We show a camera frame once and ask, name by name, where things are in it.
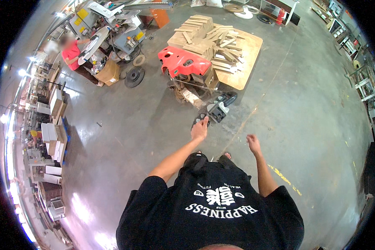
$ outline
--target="concrete floor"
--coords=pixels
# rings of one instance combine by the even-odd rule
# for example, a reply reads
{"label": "concrete floor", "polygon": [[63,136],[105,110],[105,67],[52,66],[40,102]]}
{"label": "concrete floor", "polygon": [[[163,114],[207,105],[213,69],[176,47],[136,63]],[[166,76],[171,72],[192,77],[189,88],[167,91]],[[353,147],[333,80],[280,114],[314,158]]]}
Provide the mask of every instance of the concrete floor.
{"label": "concrete floor", "polygon": [[345,245],[363,202],[358,186],[370,128],[360,97],[344,78],[342,66],[353,68],[335,51],[312,5],[301,0],[299,26],[286,27],[240,19],[219,8],[180,5],[169,13],[170,23],[143,42],[146,74],[133,89],[123,81],[96,87],[63,67],[59,81],[66,81],[70,95],[65,116],[71,141],[62,175],[62,224],[79,249],[116,249],[115,229],[130,191],[190,139],[197,110],[179,104],[166,88],[157,52],[192,14],[211,16],[215,23],[264,40],[241,103],[209,128],[200,148],[210,159],[231,152],[258,190],[254,157],[245,141],[246,134],[256,133],[267,163],[291,183],[272,173],[287,186],[304,219],[301,249]]}

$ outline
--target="orange board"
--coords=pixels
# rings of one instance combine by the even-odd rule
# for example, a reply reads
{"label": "orange board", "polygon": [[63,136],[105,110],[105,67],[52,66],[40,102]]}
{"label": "orange board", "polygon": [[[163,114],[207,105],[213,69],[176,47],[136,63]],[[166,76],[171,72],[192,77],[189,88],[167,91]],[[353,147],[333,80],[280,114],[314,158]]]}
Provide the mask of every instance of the orange board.
{"label": "orange board", "polygon": [[[154,0],[153,2],[161,3],[161,0]],[[170,19],[168,18],[168,14],[166,10],[150,9],[150,12],[153,14],[153,17],[155,21],[157,22],[157,25],[159,28],[164,27],[167,23],[170,22]]]}

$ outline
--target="yellow floor marking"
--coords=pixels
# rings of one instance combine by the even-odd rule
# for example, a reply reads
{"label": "yellow floor marking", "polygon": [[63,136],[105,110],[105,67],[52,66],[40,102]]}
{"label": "yellow floor marking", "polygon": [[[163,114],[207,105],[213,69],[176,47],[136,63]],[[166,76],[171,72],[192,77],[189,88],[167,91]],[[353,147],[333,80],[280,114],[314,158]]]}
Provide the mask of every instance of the yellow floor marking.
{"label": "yellow floor marking", "polygon": [[355,170],[355,176],[357,176],[357,179],[358,179],[357,168],[355,167],[354,161],[353,161],[353,165],[354,165],[354,170]]}
{"label": "yellow floor marking", "polygon": [[[268,164],[268,167],[270,167],[270,168],[271,168],[271,169],[272,169],[277,175],[279,175],[280,178],[282,178],[282,180],[284,180],[285,182],[287,182],[287,183],[289,184],[289,186],[291,186],[290,181],[288,181],[288,179],[286,179],[286,177],[284,177],[284,175],[283,175],[281,172],[279,172],[278,169],[274,168],[274,167],[271,166],[270,164]],[[297,192],[297,193],[301,196],[300,191],[299,191],[297,188],[295,188],[294,186],[292,186],[292,187],[293,187],[293,190],[294,190],[295,192]]]}

